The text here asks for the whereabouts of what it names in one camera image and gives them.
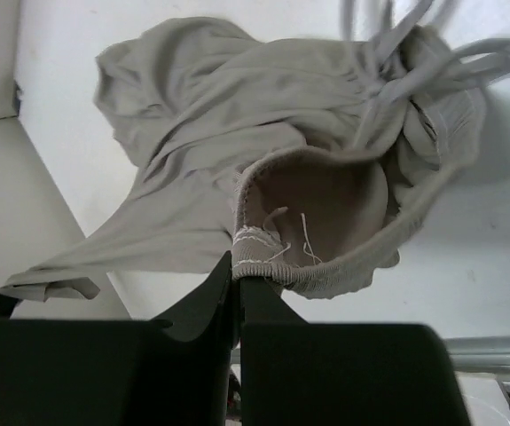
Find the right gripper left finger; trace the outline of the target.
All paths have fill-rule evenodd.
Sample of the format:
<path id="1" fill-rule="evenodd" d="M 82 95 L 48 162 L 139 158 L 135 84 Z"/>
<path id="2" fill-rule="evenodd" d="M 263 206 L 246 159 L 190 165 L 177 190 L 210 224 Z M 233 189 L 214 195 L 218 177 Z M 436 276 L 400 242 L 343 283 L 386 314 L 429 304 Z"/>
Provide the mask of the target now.
<path id="1" fill-rule="evenodd" d="M 0 295 L 0 425 L 222 425 L 231 258 L 150 320 L 13 319 Z"/>

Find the grey trousers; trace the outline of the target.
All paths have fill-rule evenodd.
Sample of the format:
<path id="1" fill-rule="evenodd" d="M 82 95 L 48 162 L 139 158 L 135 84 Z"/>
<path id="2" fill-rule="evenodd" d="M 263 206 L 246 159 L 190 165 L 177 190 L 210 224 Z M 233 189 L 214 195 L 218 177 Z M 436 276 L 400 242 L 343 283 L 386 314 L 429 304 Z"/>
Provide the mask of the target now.
<path id="1" fill-rule="evenodd" d="M 262 43 L 167 20 L 98 56 L 95 102 L 137 175 L 90 237 L 7 280 L 92 298 L 107 272 L 207 273 L 332 298 L 398 262 L 477 155 L 492 43 L 450 48 L 409 16 L 366 42 Z"/>

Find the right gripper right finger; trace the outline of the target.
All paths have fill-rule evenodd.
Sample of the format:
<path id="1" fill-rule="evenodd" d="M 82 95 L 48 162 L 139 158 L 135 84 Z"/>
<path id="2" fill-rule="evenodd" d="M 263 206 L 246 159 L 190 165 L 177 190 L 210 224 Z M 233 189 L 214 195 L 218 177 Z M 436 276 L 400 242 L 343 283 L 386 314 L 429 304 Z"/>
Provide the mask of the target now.
<path id="1" fill-rule="evenodd" d="M 470 424 L 430 327 L 309 323 L 264 280 L 239 287 L 243 424 Z"/>

